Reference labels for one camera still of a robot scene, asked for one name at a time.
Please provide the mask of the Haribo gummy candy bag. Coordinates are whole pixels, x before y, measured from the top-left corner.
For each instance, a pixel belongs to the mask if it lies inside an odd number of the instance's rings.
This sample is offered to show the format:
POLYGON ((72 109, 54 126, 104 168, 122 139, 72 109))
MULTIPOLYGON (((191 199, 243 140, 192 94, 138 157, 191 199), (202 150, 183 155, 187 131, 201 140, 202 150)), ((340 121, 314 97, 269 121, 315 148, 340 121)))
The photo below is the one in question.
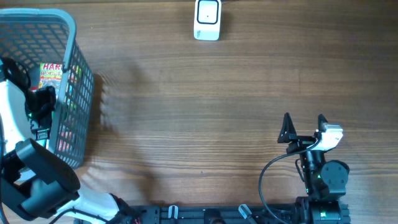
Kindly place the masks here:
MULTIPOLYGON (((77 72, 76 75, 72 73, 69 75, 69 78, 72 78, 74 83, 77 83, 78 78, 81 78, 82 70, 78 65, 72 66, 72 70, 77 72)), ((63 72, 62 72, 62 65, 56 63, 41 63, 40 64, 40 80, 39 80, 39 87, 44 88, 47 86, 53 86, 55 88, 55 96, 58 99, 62 84, 63 72)), ((69 83, 67 82, 66 87, 67 93, 72 95, 73 87, 69 87, 69 83)))

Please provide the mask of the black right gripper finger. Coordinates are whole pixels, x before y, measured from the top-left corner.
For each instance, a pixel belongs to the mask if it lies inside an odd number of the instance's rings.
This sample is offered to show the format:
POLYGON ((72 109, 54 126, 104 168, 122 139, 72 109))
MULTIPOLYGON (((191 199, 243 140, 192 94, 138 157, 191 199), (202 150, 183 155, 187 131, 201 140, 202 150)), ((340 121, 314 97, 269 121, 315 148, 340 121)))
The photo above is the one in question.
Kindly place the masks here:
POLYGON ((324 117, 323 114, 318 115, 318 131, 319 132, 325 132, 326 127, 325 125, 328 124, 327 119, 324 117))
POLYGON ((292 118, 290 113, 285 113, 284 119, 282 122, 282 128, 280 130, 280 134, 278 136, 278 143, 290 143, 292 141, 297 140, 297 133, 292 122, 292 118))

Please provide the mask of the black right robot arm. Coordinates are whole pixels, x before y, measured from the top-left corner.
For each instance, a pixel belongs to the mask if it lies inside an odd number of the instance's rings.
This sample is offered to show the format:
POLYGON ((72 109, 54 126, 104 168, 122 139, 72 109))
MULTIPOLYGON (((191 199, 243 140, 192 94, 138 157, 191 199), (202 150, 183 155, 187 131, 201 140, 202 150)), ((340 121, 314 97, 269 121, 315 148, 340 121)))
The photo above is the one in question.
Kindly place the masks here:
POLYGON ((346 195, 349 166, 339 160, 325 159, 325 154, 337 147, 343 138, 343 128, 318 115, 318 129, 313 135, 297 134, 289 113, 284 115, 278 143, 288 145, 288 156, 298 155, 300 178, 307 195, 297 197, 289 220, 292 223, 344 223, 346 205, 340 198, 346 195))

